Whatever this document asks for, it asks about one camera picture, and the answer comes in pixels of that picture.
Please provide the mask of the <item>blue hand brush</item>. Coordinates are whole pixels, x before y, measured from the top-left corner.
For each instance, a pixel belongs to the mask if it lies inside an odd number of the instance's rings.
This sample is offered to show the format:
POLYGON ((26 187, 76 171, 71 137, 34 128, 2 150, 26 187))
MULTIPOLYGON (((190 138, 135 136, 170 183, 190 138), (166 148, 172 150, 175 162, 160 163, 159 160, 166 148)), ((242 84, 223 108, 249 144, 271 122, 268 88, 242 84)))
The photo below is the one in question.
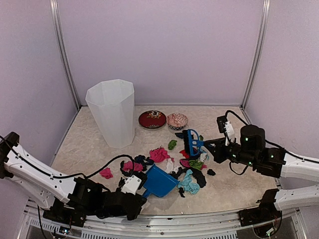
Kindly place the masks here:
POLYGON ((193 129, 186 129, 182 131, 184 150, 191 156, 198 156, 201 152, 200 149, 204 146, 204 141, 200 139, 199 134, 193 129))

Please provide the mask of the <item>blue dustpan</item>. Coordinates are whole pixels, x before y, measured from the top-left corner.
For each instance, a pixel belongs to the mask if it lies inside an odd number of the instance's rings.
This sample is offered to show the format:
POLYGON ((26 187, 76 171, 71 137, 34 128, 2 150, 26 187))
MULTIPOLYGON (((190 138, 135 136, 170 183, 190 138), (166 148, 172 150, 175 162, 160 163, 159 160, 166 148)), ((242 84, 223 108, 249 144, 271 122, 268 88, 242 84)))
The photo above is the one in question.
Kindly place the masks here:
POLYGON ((167 174, 155 164, 150 167, 146 175, 147 180, 143 185, 145 188, 142 194, 143 198, 147 198, 151 194, 158 198, 165 197, 179 184, 177 179, 167 174))

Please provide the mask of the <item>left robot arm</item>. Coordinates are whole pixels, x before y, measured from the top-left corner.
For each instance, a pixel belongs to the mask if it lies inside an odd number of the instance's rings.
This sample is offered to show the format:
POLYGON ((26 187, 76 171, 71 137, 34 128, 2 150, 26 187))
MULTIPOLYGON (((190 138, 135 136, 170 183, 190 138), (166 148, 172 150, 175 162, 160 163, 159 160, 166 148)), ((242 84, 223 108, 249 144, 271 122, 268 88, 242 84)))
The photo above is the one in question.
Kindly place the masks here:
POLYGON ((116 191, 83 173, 63 174, 34 158, 11 132, 0 138, 0 177, 19 185, 52 221, 83 225, 87 216, 100 219, 140 214, 146 198, 138 194, 142 180, 130 175, 116 191))

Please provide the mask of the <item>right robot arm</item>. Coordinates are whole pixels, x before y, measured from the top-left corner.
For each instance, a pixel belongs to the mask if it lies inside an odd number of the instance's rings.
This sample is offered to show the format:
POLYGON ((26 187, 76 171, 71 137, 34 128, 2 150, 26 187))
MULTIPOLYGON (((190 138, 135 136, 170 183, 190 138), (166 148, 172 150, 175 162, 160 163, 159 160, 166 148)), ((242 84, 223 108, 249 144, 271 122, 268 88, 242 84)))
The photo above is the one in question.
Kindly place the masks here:
POLYGON ((203 147, 208 150, 214 161, 243 164, 257 173, 273 178, 300 178, 316 184, 297 189, 267 190, 255 210, 255 217, 265 221, 275 210, 306 207, 319 203, 319 161, 286 151, 280 146, 267 148, 265 131, 255 125, 240 129, 240 143, 236 143, 223 131, 225 137, 206 140, 203 147))

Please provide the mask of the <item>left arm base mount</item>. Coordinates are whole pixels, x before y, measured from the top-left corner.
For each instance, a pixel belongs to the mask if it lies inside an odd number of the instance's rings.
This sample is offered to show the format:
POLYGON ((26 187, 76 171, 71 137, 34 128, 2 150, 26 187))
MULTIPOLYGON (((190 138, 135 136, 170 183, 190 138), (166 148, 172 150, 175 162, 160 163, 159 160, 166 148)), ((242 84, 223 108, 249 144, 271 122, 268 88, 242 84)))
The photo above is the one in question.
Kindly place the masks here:
POLYGON ((86 215, 83 212, 67 207, 58 199, 54 200, 54 203, 49 210, 44 210, 43 217, 54 222, 81 228, 84 226, 86 219, 86 215))

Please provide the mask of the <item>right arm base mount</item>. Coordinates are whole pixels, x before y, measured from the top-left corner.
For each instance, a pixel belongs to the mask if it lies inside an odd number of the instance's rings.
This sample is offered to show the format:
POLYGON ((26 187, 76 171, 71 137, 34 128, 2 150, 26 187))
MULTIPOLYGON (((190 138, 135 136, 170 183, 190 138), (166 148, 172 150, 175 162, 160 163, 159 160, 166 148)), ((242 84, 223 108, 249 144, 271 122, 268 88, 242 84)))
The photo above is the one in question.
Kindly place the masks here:
POLYGON ((280 218, 282 211, 275 207, 277 192, 279 192, 279 189, 269 189, 264 193, 259 206, 240 210, 238 212, 240 225, 245 227, 280 218))

